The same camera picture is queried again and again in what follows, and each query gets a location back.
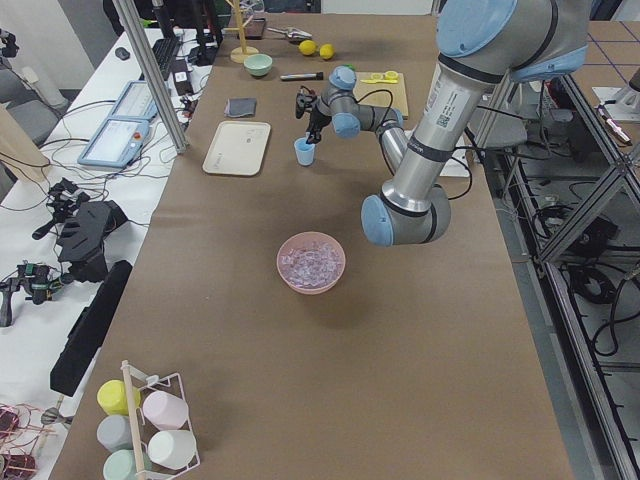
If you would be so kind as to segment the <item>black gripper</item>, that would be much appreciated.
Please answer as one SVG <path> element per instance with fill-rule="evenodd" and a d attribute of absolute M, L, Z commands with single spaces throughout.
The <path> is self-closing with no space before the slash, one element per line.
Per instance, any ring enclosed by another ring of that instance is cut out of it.
<path fill-rule="evenodd" d="M 309 124 L 305 133 L 307 144 L 318 144 L 321 141 L 322 130 L 331 123 L 331 115 L 322 113 L 317 107 L 318 96 L 314 90 L 302 85 L 296 94 L 295 116 L 301 119 L 305 113 L 309 114 Z"/>

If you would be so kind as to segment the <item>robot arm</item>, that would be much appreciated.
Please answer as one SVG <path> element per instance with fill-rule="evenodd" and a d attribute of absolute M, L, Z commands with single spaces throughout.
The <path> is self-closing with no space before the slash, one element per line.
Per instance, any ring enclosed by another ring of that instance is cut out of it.
<path fill-rule="evenodd" d="M 437 179 L 453 156 L 484 91 L 508 76 L 516 83 L 572 73 L 586 58 L 588 1 L 449 1 L 437 23 L 439 74 L 421 120 L 410 133 L 391 107 L 364 106 L 353 95 L 355 72 L 335 68 L 320 95 L 299 92 L 308 113 L 306 141 L 331 125 L 341 138 L 375 133 L 390 170 L 361 207 L 366 238 L 378 246 L 423 244 L 446 231 L 450 202 Z"/>

